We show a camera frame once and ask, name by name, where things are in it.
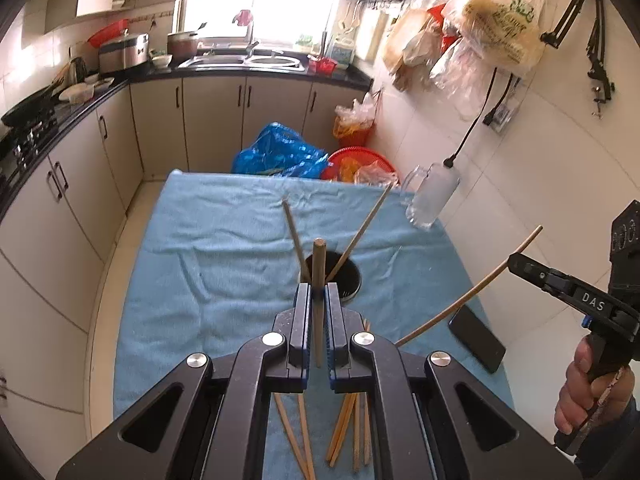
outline kitchen sink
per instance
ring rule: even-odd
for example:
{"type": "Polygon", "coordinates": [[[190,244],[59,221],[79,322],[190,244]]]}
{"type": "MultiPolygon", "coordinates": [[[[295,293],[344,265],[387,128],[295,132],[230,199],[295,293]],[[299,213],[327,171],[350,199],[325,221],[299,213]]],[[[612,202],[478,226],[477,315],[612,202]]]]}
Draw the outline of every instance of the kitchen sink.
{"type": "Polygon", "coordinates": [[[240,54],[209,54],[196,56],[181,63],[178,68],[277,68],[301,72],[305,69],[299,59],[286,56],[251,56],[247,58],[240,54]]]}

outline tiled floor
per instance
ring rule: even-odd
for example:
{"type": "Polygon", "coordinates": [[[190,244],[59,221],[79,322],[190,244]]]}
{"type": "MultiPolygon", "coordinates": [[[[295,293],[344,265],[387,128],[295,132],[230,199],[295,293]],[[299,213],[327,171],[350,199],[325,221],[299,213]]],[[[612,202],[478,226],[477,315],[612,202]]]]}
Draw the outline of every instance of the tiled floor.
{"type": "Polygon", "coordinates": [[[89,378],[89,437],[113,420],[113,371],[120,317],[133,264],[164,182],[144,182],[133,198],[104,282],[95,322],[89,378]]]}

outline rice cooker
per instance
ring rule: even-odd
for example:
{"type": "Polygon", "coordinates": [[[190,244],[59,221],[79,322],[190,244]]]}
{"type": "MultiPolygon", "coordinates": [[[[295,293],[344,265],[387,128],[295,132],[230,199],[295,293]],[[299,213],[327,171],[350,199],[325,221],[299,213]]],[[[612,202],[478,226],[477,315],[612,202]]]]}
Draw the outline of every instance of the rice cooker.
{"type": "Polygon", "coordinates": [[[98,48],[98,64],[101,74],[120,72],[148,60],[148,34],[125,34],[106,41],[98,48]]]}

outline wooden stick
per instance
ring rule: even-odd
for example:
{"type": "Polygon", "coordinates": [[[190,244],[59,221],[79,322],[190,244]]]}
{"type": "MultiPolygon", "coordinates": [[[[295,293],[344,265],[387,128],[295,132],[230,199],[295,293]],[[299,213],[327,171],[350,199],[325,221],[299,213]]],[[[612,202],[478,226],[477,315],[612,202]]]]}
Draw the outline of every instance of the wooden stick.
{"type": "Polygon", "coordinates": [[[280,397],[280,394],[273,394],[273,398],[276,401],[276,407],[278,409],[278,414],[280,415],[280,420],[282,421],[284,431],[287,434],[289,443],[291,444],[293,455],[295,455],[296,460],[298,461],[298,465],[300,466],[300,471],[302,471],[302,476],[305,478],[305,480],[310,480],[306,474],[305,459],[302,457],[302,453],[300,452],[300,448],[298,447],[298,442],[296,441],[296,436],[293,434],[293,430],[291,429],[289,417],[287,416],[287,410],[284,409],[282,398],[280,397]]]}
{"type": "Polygon", "coordinates": [[[369,420],[369,398],[364,394],[364,465],[371,460],[371,426],[369,420]]]}
{"type": "Polygon", "coordinates": [[[286,198],[282,199],[282,207],[284,208],[284,215],[287,217],[287,224],[289,225],[289,232],[291,232],[291,238],[293,238],[293,246],[296,248],[296,254],[298,255],[298,262],[300,263],[300,273],[301,273],[302,279],[307,283],[311,283],[311,276],[309,275],[309,269],[307,268],[305,263],[305,255],[302,252],[302,245],[300,244],[298,231],[296,231],[296,224],[293,221],[291,208],[286,198]]]}
{"type": "Polygon", "coordinates": [[[342,425],[344,424],[344,419],[347,416],[347,407],[349,405],[349,394],[346,394],[342,398],[342,406],[340,407],[340,414],[338,415],[338,420],[335,422],[334,426],[334,434],[331,436],[331,442],[329,443],[329,449],[326,450],[326,456],[324,459],[327,462],[331,461],[332,456],[334,455],[335,446],[338,443],[338,437],[340,436],[340,431],[342,430],[342,425]]]}
{"type": "Polygon", "coordinates": [[[326,243],[322,238],[314,240],[314,256],[311,273],[311,313],[314,327],[314,354],[316,355],[316,367],[322,366],[322,354],[324,353],[324,264],[326,262],[326,243]]]}
{"type": "Polygon", "coordinates": [[[300,427],[302,428],[302,442],[305,445],[307,480],[316,480],[314,471],[314,459],[311,455],[311,442],[309,441],[309,430],[306,425],[305,396],[298,394],[298,409],[300,410],[300,427]]]}
{"type": "Polygon", "coordinates": [[[356,394],[353,412],[353,472],[360,471],[360,394],[356,394]]]}
{"type": "Polygon", "coordinates": [[[340,429],[340,435],[338,436],[338,442],[335,446],[334,455],[331,457],[331,462],[329,462],[329,466],[335,466],[335,461],[338,460],[338,456],[340,455],[340,450],[342,449],[342,444],[344,444],[344,437],[347,435],[347,428],[349,427],[349,421],[351,420],[351,412],[353,411],[353,406],[356,403],[356,394],[347,394],[349,397],[347,404],[347,413],[348,417],[342,428],[340,429]]]}
{"type": "Polygon", "coordinates": [[[360,240],[360,238],[364,234],[364,231],[366,231],[367,227],[369,227],[369,224],[373,220],[373,217],[378,212],[378,209],[380,209],[380,206],[382,206],[382,203],[385,201],[386,196],[391,192],[391,189],[393,188],[393,186],[394,186],[393,184],[389,184],[388,186],[386,186],[386,189],[384,190],[384,192],[382,193],[382,195],[380,196],[380,198],[376,202],[376,205],[373,206],[373,209],[370,211],[370,213],[365,218],[364,222],[360,226],[360,229],[358,229],[358,232],[351,239],[351,242],[349,242],[349,245],[347,245],[347,248],[342,253],[342,256],[340,256],[340,259],[338,260],[338,263],[336,263],[335,267],[333,269],[331,269],[331,272],[329,272],[329,275],[326,277],[326,280],[324,280],[325,283],[329,283],[335,277],[335,275],[338,273],[338,271],[340,270],[342,265],[345,263],[345,261],[349,257],[349,254],[351,254],[351,251],[353,251],[353,248],[356,246],[356,244],[358,243],[358,241],[360,240]]]}
{"type": "MultiPolygon", "coordinates": [[[[364,330],[368,332],[370,329],[371,329],[371,323],[369,322],[368,319],[365,319],[364,330]]],[[[330,462],[334,458],[334,455],[336,455],[336,458],[337,458],[337,455],[340,455],[340,450],[342,449],[342,443],[344,442],[344,435],[346,434],[347,428],[349,427],[349,422],[351,420],[351,412],[353,411],[353,406],[355,404],[355,399],[354,399],[355,396],[356,394],[346,394],[344,396],[344,400],[342,401],[342,408],[340,409],[340,415],[338,416],[338,421],[335,423],[334,435],[332,436],[331,443],[329,444],[329,449],[326,454],[326,460],[328,462],[330,462]]]]}
{"type": "MultiPolygon", "coordinates": [[[[540,234],[540,231],[542,231],[542,225],[539,225],[538,227],[536,227],[533,230],[533,232],[527,237],[527,239],[520,244],[520,246],[515,250],[515,252],[521,253],[524,249],[526,249],[527,246],[534,240],[534,238],[538,236],[538,234],[540,234]]],[[[421,325],[418,328],[416,328],[410,334],[407,334],[403,338],[396,341],[396,346],[402,346],[403,344],[408,343],[409,341],[411,341],[411,339],[418,337],[421,333],[427,331],[432,326],[441,322],[449,314],[452,314],[453,312],[457,311],[462,305],[464,305],[467,301],[469,301],[472,297],[474,297],[478,292],[480,292],[487,285],[489,285],[489,283],[491,283],[495,278],[497,278],[498,275],[500,275],[500,273],[507,268],[507,264],[508,264],[508,261],[504,260],[499,266],[497,266],[494,270],[492,270],[492,272],[486,275],[476,286],[471,288],[471,290],[469,290],[467,293],[463,294],[456,301],[451,303],[451,305],[449,305],[441,313],[433,317],[433,319],[428,320],[424,325],[421,325]]]]}

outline glass mug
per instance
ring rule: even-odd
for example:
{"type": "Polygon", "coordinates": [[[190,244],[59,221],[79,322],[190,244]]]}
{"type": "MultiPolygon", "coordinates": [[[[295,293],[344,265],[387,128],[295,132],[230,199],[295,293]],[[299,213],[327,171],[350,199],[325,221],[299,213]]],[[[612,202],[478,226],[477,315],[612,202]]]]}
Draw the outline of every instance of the glass mug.
{"type": "Polygon", "coordinates": [[[406,208],[406,217],[412,225],[429,229],[460,184],[460,173],[455,167],[447,168],[441,162],[434,162],[428,170],[417,166],[406,176],[400,190],[401,203],[406,208]],[[407,188],[415,176],[422,182],[414,197],[409,200],[407,188]]]}

